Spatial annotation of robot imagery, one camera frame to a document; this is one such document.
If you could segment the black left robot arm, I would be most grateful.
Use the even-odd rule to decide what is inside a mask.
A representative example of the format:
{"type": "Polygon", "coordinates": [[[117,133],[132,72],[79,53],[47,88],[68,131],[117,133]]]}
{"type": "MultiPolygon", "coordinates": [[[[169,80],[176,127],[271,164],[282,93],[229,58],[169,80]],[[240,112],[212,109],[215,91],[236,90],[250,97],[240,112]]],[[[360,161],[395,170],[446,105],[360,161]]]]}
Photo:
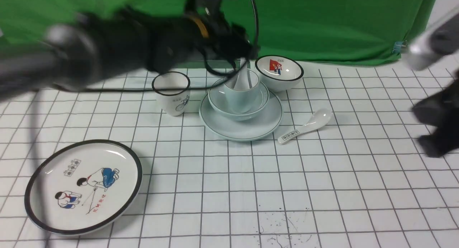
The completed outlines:
{"type": "Polygon", "coordinates": [[[187,13],[152,16],[133,8],[112,18],[80,13],[73,24],[51,26],[42,41],[1,48],[1,101],[30,91],[92,92],[90,85],[144,68],[167,73],[182,63],[223,60],[235,67],[239,58],[254,59],[257,37],[216,16],[187,13]]]}

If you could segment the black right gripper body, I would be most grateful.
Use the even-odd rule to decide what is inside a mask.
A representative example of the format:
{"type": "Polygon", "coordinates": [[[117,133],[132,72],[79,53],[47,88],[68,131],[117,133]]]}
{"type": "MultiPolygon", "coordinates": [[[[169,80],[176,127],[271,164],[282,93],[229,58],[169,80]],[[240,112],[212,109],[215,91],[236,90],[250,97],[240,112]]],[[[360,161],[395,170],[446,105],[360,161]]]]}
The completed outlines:
{"type": "Polygon", "coordinates": [[[417,140],[430,158],[440,158],[459,147],[459,78],[443,90],[426,97],[412,107],[421,124],[435,127],[433,133],[417,140]]]}

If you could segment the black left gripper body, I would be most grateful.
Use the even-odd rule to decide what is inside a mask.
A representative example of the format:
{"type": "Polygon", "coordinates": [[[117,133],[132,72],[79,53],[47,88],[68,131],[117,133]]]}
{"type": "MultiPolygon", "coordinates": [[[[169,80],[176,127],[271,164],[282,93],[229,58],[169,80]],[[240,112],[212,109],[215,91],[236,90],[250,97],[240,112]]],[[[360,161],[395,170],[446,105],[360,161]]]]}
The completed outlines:
{"type": "Polygon", "coordinates": [[[239,24],[229,24],[223,12],[194,16],[202,40],[197,41],[196,50],[202,55],[204,68],[211,70],[211,61],[226,62],[232,69],[239,70],[240,58],[248,62],[259,55],[259,13],[254,13],[254,39],[249,40],[246,29],[239,24]]]}

